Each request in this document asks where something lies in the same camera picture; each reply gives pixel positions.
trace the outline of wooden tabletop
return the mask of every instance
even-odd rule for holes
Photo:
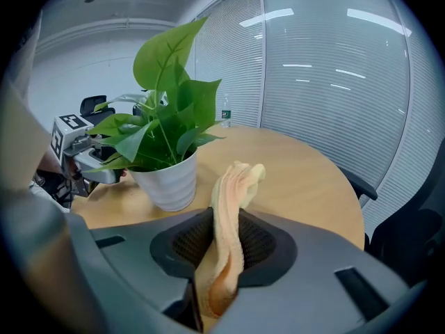
[[[117,184],[100,184],[89,198],[76,197],[72,211],[82,215],[89,228],[105,228],[206,208],[216,180],[238,160],[266,167],[266,178],[246,210],[325,228],[363,249],[359,202],[348,180],[327,157],[267,129],[217,125],[209,133],[226,138],[198,148],[196,195],[186,209],[164,212],[154,206],[128,174]]]

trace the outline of robotic arm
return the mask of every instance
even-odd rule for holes
[[[51,150],[57,158],[64,176],[74,184],[73,192],[78,196],[88,197],[99,183],[118,183],[120,171],[101,170],[85,173],[87,170],[100,168],[105,159],[102,146],[97,139],[86,134],[94,125],[81,116],[74,114],[57,116],[51,133]],[[73,165],[76,172],[72,175]]]

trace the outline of beige towel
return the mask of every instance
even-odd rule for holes
[[[211,195],[214,238],[195,272],[202,315],[218,318],[236,296],[238,276],[243,272],[243,249],[238,237],[239,208],[257,194],[266,171],[262,164],[249,166],[235,161],[216,181]]]

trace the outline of white flower pot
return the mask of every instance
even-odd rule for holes
[[[177,212],[192,203],[196,190],[196,152],[180,164],[153,172],[133,172],[133,179],[166,212]]]

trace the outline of water bottle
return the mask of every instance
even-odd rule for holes
[[[221,118],[222,118],[221,126],[222,127],[230,127],[230,118],[232,116],[232,108],[230,107],[230,100],[229,100],[228,94],[226,94],[224,96],[224,104],[222,107],[223,108],[221,111]]]

